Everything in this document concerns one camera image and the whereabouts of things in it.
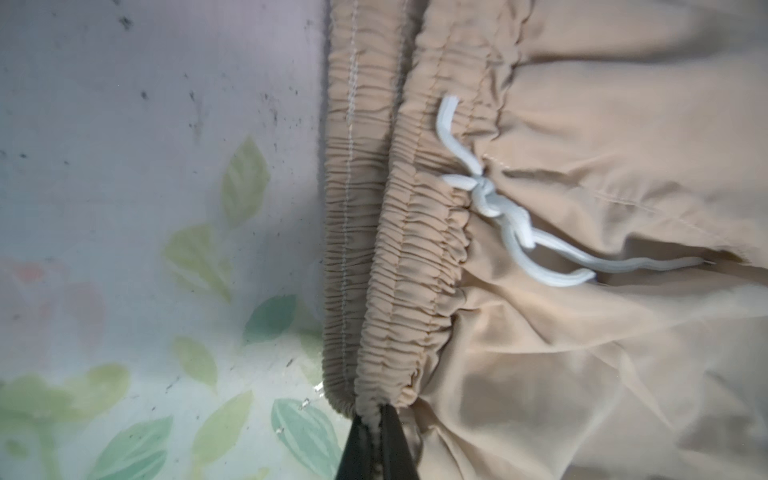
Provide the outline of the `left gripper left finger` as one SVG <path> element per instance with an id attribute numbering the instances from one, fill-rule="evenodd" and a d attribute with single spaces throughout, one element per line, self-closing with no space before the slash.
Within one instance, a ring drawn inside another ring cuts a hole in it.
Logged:
<path id="1" fill-rule="evenodd" d="M 341 455 L 336 480 L 373 479 L 373 440 L 360 416 L 356 416 Z"/>

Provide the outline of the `beige shorts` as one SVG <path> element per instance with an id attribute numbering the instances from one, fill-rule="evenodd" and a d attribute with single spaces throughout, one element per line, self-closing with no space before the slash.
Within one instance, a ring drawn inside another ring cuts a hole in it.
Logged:
<path id="1" fill-rule="evenodd" d="M 334 1 L 341 479 L 767 475 L 767 5 Z"/>

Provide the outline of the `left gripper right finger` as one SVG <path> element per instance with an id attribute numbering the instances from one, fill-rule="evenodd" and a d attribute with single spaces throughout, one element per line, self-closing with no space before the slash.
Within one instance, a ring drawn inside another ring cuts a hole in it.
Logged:
<path id="1" fill-rule="evenodd" d="M 381 407 L 381 465 L 384 480 L 419 480 L 397 410 Z"/>

